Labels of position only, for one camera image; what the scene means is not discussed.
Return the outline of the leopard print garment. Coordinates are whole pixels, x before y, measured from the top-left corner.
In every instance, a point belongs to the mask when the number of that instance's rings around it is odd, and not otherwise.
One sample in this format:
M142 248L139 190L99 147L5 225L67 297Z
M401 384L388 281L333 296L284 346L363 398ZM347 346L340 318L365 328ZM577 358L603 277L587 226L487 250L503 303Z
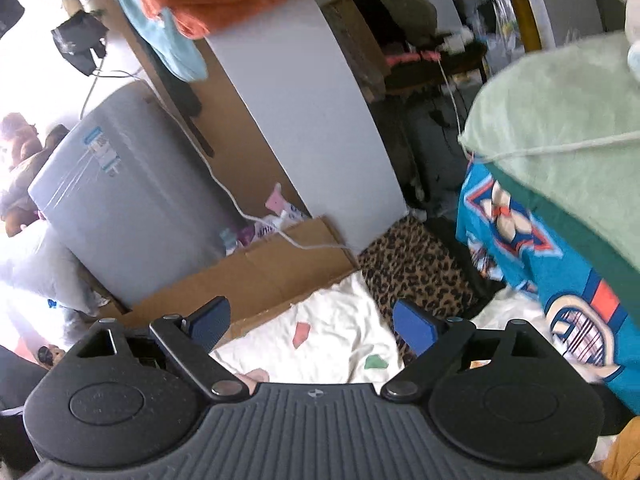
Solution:
M399 299L439 320L450 316L470 320L504 287L477 271L469 248L457 240L456 225L445 218L398 220L360 252L358 264L390 327Z

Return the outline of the white bear print bedsheet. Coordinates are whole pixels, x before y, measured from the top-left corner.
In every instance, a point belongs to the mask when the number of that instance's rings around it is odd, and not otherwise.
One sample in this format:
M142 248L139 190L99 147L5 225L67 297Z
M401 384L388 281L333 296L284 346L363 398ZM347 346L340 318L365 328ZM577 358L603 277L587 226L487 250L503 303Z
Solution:
M396 339L357 271L209 355L235 374L285 384L370 382L404 368Z

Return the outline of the brown cardboard sheet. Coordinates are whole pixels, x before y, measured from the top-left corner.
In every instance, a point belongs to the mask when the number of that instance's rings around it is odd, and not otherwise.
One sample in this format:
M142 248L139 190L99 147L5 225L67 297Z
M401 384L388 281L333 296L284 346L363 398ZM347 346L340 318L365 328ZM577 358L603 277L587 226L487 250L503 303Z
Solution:
M300 246L280 235L268 236L156 292L130 312L109 306L102 315L138 328L164 314L188 316L209 300L224 296L230 302L231 321L244 322L304 299L357 269L355 257L340 247L329 220L299 222L285 233Z

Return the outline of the grey storage box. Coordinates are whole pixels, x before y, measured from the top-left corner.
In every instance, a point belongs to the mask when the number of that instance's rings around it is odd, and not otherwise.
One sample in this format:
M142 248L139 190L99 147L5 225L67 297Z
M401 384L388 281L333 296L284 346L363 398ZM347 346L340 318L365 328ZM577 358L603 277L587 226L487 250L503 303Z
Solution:
M65 246L125 307L212 266L246 221L153 90L114 91L29 185Z

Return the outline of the blue patterned garment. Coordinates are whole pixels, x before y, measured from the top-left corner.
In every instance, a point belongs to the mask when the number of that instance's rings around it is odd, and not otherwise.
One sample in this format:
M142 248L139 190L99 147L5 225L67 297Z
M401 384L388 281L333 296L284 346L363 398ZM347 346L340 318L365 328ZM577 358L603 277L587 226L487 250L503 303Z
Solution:
M477 162L462 183L457 239L492 278L537 299L563 356L638 413L639 325L592 265Z

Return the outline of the light green blanket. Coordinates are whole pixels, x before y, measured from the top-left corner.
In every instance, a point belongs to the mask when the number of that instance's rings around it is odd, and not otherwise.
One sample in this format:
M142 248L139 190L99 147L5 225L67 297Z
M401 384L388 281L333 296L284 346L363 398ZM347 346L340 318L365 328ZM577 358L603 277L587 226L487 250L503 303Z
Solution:
M460 144L639 316L639 81L623 32L523 56L476 96Z

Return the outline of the light blue cloth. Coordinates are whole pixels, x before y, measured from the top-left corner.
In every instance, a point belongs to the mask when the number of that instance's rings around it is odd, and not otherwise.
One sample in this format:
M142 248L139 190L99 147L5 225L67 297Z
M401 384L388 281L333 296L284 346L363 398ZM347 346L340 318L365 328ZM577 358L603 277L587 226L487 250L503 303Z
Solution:
M161 10L157 18L148 18L143 12L142 0L117 1L134 30L175 77L184 82L208 78L207 65L200 50L191 39L178 32L168 9Z

